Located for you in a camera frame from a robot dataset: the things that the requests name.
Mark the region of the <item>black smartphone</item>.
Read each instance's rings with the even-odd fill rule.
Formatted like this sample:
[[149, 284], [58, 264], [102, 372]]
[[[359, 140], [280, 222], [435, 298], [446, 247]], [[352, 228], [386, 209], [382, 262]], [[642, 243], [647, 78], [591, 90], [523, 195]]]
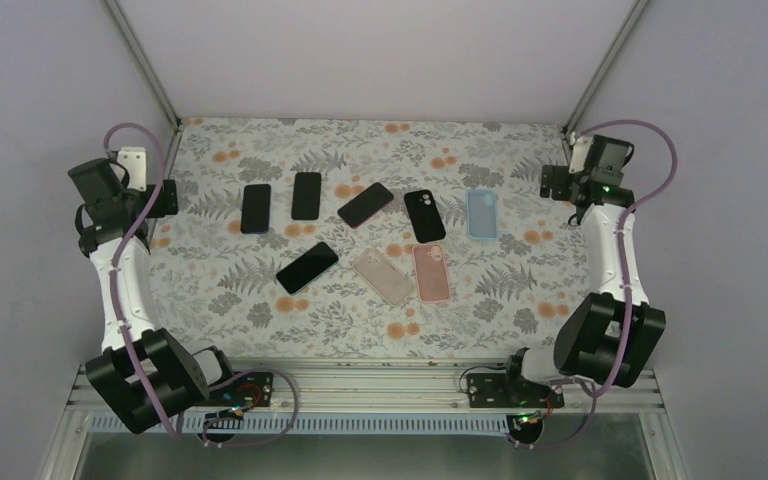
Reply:
[[314, 221], [319, 218], [321, 188], [321, 173], [298, 172], [295, 175], [291, 204], [293, 220]]
[[269, 231], [271, 193], [269, 184], [249, 184], [244, 187], [240, 222], [240, 231], [243, 234], [262, 234]]
[[288, 294], [295, 295], [338, 261], [337, 253], [325, 242], [319, 242], [279, 270], [276, 280]]

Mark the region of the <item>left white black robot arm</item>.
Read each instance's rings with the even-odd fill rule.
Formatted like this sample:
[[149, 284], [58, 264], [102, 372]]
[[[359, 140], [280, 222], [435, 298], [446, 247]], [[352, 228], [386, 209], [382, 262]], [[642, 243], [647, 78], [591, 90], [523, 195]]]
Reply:
[[238, 377], [216, 347], [185, 347], [159, 324], [149, 285], [150, 219], [178, 212], [172, 180], [147, 181], [147, 155], [125, 147], [68, 173], [83, 199], [75, 215], [79, 249], [98, 275], [104, 310], [90, 385], [135, 434], [209, 401], [230, 402]]

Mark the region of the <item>magenta smartphone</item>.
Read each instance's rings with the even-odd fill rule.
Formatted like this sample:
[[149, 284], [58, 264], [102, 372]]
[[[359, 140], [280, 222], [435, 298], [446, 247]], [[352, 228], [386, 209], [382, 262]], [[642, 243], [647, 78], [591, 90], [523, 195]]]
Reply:
[[394, 194], [375, 182], [337, 210], [337, 215], [350, 227], [357, 228], [394, 200]]

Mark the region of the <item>phone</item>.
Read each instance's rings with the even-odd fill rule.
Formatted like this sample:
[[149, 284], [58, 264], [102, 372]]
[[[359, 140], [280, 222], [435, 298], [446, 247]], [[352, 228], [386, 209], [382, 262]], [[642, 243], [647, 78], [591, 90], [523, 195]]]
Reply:
[[441, 303], [451, 298], [444, 251], [439, 244], [419, 244], [412, 249], [419, 299]]
[[403, 196], [414, 236], [419, 243], [443, 240], [446, 230], [430, 190], [418, 190]]
[[364, 251], [350, 265], [389, 305], [401, 304], [414, 290], [412, 281], [378, 250]]

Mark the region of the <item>light blue phone case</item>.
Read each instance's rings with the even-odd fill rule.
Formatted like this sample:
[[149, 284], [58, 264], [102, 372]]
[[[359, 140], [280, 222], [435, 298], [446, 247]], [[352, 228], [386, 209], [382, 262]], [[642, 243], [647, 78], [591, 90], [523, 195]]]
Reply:
[[494, 241], [499, 236], [496, 195], [488, 189], [466, 193], [467, 235], [477, 241]]

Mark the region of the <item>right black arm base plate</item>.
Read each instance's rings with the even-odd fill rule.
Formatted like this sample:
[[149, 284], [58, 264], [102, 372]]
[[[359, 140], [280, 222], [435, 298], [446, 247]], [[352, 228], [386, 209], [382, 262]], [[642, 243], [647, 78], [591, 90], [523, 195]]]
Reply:
[[468, 373], [465, 387], [469, 406], [473, 409], [562, 408], [563, 393], [549, 386], [526, 381], [509, 380], [501, 372]]

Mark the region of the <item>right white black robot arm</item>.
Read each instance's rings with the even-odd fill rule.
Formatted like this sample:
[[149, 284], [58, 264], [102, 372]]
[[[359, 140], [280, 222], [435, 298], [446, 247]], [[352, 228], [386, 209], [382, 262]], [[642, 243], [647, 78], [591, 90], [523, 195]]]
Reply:
[[640, 280], [633, 227], [638, 204], [621, 187], [632, 143], [589, 135], [577, 139], [568, 166], [543, 167], [540, 194], [567, 201], [588, 248], [589, 293], [550, 347], [523, 348], [509, 358], [504, 399], [525, 407], [540, 388], [577, 379], [592, 381], [598, 397], [635, 383], [666, 327]]

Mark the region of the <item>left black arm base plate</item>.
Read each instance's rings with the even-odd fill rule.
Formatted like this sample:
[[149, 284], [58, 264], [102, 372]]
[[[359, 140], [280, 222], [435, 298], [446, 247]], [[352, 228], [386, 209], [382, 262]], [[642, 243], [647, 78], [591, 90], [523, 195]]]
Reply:
[[219, 382], [209, 386], [209, 396], [197, 403], [199, 407], [250, 408], [268, 407], [274, 388], [274, 374], [256, 370], [221, 386]]

